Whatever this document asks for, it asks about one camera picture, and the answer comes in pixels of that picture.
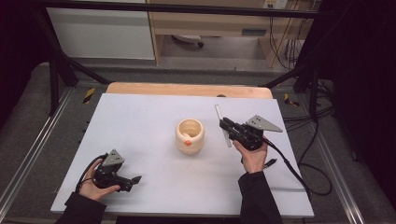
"metal rod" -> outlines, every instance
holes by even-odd
[[[299,11],[283,9],[266,9],[250,7],[210,7],[169,4],[141,4],[141,3],[115,3],[91,2],[68,0],[35,0],[34,3],[41,7],[116,10],[116,11],[147,11],[147,12],[176,12],[197,14],[219,14],[238,16],[281,17],[302,19],[336,19],[337,15],[330,12]]]

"white table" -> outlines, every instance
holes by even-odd
[[[115,148],[125,163],[122,177],[142,175],[131,192],[116,192],[103,203],[106,211],[123,216],[238,216],[241,194],[237,180],[245,171],[241,156],[227,147],[215,104],[222,115],[243,123],[260,115],[285,129],[276,100],[204,96],[105,93],[93,114],[59,193],[51,207],[62,212],[86,166]],[[182,119],[205,125],[205,145],[195,156],[180,153],[175,128]],[[285,132],[265,132],[299,173]],[[265,170],[282,217],[312,217],[304,188],[271,148],[267,159],[278,159]]]

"black sleeve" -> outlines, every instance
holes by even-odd
[[[106,206],[73,192],[65,203],[64,214],[55,224],[100,224]]]
[[[264,172],[245,173],[238,183],[242,193],[241,224],[283,223]]]

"white cabinet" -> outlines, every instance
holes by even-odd
[[[48,12],[69,57],[154,60],[147,12],[66,8],[48,8]]]

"white stick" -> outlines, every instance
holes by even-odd
[[[222,119],[219,105],[215,105],[215,108],[216,108],[216,112],[218,113],[219,120]],[[225,130],[223,130],[223,133],[224,133],[224,139],[225,139],[225,142],[227,143],[227,146],[231,147],[231,141],[230,141],[230,138],[228,137],[228,133]]]

